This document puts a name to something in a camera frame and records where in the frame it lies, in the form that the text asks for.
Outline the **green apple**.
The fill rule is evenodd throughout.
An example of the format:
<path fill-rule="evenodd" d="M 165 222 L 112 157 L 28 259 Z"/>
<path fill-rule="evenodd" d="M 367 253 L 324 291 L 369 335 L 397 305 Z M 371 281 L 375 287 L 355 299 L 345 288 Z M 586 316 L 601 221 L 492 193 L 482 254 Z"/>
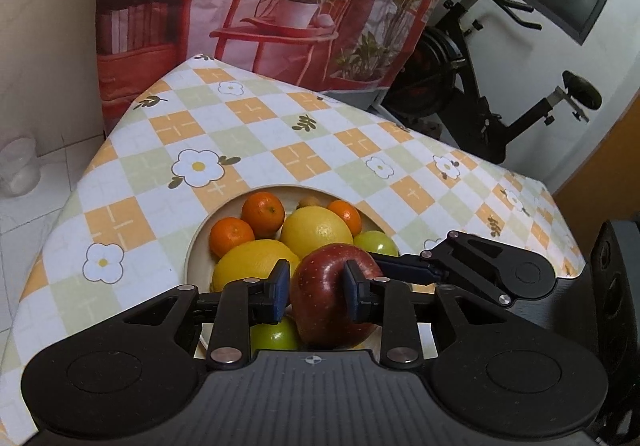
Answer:
<path fill-rule="evenodd" d="M 293 319 L 284 316 L 277 324 L 258 324 L 250 328 L 252 352 L 259 350 L 297 351 L 299 337 Z"/>
<path fill-rule="evenodd" d="M 395 242 L 381 231 L 363 231 L 354 237 L 354 245 L 369 253 L 398 257 Z"/>

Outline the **bright red apple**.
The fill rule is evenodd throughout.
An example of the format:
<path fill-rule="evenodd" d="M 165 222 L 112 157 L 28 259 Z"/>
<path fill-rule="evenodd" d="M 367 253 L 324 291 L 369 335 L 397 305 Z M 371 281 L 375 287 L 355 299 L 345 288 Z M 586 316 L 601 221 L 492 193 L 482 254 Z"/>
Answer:
<path fill-rule="evenodd" d="M 298 334 L 308 350 L 353 348 L 376 328 L 349 318 L 343 278 L 348 260 L 354 260 L 366 278 L 383 275 L 369 253 L 348 244 L 323 246 L 296 267 L 290 299 Z"/>

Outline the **orange tangerine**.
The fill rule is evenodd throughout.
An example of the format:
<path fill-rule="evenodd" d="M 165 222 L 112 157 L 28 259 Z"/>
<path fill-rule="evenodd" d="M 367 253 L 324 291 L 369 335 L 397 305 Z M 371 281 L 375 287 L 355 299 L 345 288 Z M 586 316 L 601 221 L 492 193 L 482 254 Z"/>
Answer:
<path fill-rule="evenodd" d="M 272 238 L 284 222 L 284 206 L 269 192 L 255 192 L 244 201 L 241 219 L 250 225 L 256 238 Z"/>
<path fill-rule="evenodd" d="M 329 211 L 338 215 L 348 226 L 352 236 L 357 236 L 362 231 L 360 212 L 350 203 L 341 199 L 332 200 L 328 204 Z"/>
<path fill-rule="evenodd" d="M 208 247 L 217 258 L 239 245 L 255 239 L 254 231 L 248 223 L 239 218 L 222 218 L 210 229 Z"/>

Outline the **large yellow lemon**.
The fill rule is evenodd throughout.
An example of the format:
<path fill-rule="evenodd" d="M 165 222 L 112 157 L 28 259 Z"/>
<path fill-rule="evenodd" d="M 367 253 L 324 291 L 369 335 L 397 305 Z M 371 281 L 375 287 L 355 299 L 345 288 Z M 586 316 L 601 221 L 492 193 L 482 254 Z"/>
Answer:
<path fill-rule="evenodd" d="M 352 244 L 352 232 L 334 212 L 320 206 L 296 209 L 280 232 L 280 240 L 300 259 L 329 244 Z"/>

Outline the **brown kiwi fruit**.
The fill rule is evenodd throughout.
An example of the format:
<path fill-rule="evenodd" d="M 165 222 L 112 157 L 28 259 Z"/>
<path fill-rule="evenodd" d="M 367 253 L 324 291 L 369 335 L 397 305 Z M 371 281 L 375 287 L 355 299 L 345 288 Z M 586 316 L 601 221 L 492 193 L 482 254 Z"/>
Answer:
<path fill-rule="evenodd" d="M 300 209 L 300 208 L 320 206 L 320 205 L 321 205 L 321 201 L 317 197 L 307 196 L 299 200 L 297 204 L 297 208 Z"/>

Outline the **beige round plate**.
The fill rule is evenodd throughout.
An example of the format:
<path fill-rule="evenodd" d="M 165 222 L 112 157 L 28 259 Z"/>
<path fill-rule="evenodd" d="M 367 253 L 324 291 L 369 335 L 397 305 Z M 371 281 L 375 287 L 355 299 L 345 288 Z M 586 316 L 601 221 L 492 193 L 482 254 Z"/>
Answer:
<path fill-rule="evenodd" d="M 331 193 L 319 191 L 300 185 L 271 185 L 264 187 L 264 191 L 270 192 L 280 199 L 284 206 L 285 214 L 291 214 L 298 203 L 305 197 L 316 197 L 322 206 L 327 205 L 336 199 Z M 210 291 L 213 271 L 218 262 L 218 258 L 209 249 L 208 235 L 214 224 L 222 218 L 238 217 L 244 201 L 250 194 L 258 192 L 258 189 L 247 191 L 243 194 L 230 198 L 216 207 L 202 222 L 195 232 L 186 253 L 186 261 L 183 266 L 183 284 L 191 284 L 198 287 L 198 291 L 206 293 Z M 380 231 L 388 237 L 392 237 L 395 231 L 388 225 L 373 208 L 364 200 L 356 201 L 354 206 L 358 209 L 364 231 Z"/>

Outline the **checkered floral tablecloth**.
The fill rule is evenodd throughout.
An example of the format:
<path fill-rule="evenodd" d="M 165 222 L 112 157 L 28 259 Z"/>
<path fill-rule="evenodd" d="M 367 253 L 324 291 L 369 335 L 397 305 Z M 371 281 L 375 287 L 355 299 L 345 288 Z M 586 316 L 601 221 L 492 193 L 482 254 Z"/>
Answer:
<path fill-rule="evenodd" d="M 126 111 L 36 258 L 2 360 L 2 443 L 35 431 L 20 394 L 32 356 L 180 284 L 198 225 L 229 199 L 271 185 L 346 200 L 402 252 L 460 229 L 539 252 L 560 276 L 585 264 L 542 183 L 321 94 L 194 56 Z"/>

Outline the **orange wooden door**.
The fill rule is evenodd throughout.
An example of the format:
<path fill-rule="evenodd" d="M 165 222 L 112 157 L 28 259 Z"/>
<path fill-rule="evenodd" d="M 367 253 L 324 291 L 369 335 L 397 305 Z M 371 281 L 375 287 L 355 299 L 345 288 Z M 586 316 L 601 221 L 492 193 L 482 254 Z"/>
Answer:
<path fill-rule="evenodd" d="M 578 248 L 590 252 L 608 220 L 639 218 L 639 100 L 553 197 Z"/>

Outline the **clear plastic container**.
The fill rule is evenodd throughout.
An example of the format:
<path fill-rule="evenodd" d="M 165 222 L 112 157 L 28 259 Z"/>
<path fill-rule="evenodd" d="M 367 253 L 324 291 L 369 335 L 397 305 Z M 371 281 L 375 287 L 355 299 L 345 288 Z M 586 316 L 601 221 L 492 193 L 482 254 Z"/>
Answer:
<path fill-rule="evenodd" d="M 1 194 L 17 197 L 28 194 L 39 183 L 41 173 L 36 140 L 24 130 L 1 133 Z"/>

